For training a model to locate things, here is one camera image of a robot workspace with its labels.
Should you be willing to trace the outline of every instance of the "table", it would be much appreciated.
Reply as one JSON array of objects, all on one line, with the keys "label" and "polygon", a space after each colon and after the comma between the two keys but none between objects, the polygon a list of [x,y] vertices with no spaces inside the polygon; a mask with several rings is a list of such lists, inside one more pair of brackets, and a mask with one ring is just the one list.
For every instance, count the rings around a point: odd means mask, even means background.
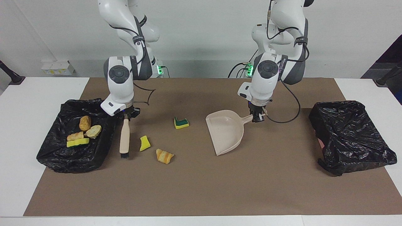
[{"label": "table", "polygon": [[[26,206],[45,169],[35,160],[41,141],[59,111],[60,103],[78,99],[88,78],[27,78],[20,86],[10,86],[0,96],[0,225],[84,224],[110,225],[395,225],[402,216],[227,216],[227,217],[83,217],[22,218]],[[375,126],[397,155],[402,153],[402,106],[386,88],[378,88],[371,80],[336,79],[347,100],[362,102]],[[38,128],[21,143],[22,127]],[[402,191],[402,166],[386,167],[393,182]]]}]

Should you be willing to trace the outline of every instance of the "beige dustpan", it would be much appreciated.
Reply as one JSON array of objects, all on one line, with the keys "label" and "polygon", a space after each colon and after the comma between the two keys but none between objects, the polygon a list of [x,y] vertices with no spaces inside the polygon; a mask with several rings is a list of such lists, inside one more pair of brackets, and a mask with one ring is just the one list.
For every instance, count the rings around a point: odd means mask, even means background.
[{"label": "beige dustpan", "polygon": [[244,124],[252,121],[252,115],[241,118],[230,110],[217,111],[206,117],[209,134],[216,155],[235,149],[243,138]]}]

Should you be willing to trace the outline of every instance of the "black garbage bag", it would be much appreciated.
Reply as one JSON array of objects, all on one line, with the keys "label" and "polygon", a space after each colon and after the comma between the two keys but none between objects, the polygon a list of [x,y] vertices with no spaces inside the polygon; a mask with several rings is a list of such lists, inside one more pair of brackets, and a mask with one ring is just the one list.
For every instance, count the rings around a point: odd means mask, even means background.
[{"label": "black garbage bag", "polygon": [[[100,167],[109,152],[114,131],[121,116],[106,114],[101,99],[69,100],[61,105],[36,159],[58,173],[84,173]],[[67,148],[67,136],[80,132],[81,117],[91,117],[92,125],[101,125],[102,131],[89,144]]]},{"label": "black garbage bag", "polygon": [[336,176],[397,162],[396,154],[387,146],[362,103],[316,103],[309,119],[316,137],[324,144],[324,159],[319,159],[318,164]]}]

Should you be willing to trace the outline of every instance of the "black stand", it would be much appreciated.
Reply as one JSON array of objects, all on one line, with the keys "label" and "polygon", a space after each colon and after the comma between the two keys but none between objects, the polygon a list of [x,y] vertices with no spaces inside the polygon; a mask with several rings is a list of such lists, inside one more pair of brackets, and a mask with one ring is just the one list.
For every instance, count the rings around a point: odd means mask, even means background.
[{"label": "black stand", "polygon": [[21,84],[24,79],[25,76],[19,76],[17,73],[15,73],[14,71],[12,71],[11,69],[9,69],[4,63],[3,61],[0,60],[0,68],[3,69],[3,71],[11,78],[11,82],[9,83],[9,85],[19,85]]},{"label": "black stand", "polygon": [[402,61],[397,63],[396,66],[390,70],[390,72],[384,75],[384,77],[379,79],[373,78],[373,81],[378,87],[388,87],[387,80],[399,75],[401,69],[402,69]]}]

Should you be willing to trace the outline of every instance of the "brush handle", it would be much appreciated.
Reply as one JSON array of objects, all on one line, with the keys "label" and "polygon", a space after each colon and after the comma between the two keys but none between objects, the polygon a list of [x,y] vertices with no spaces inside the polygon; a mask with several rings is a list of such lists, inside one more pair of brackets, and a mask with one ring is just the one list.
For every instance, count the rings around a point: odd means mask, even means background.
[{"label": "brush handle", "polygon": [[130,146],[130,126],[128,119],[124,119],[120,135],[120,153],[127,154]]}]

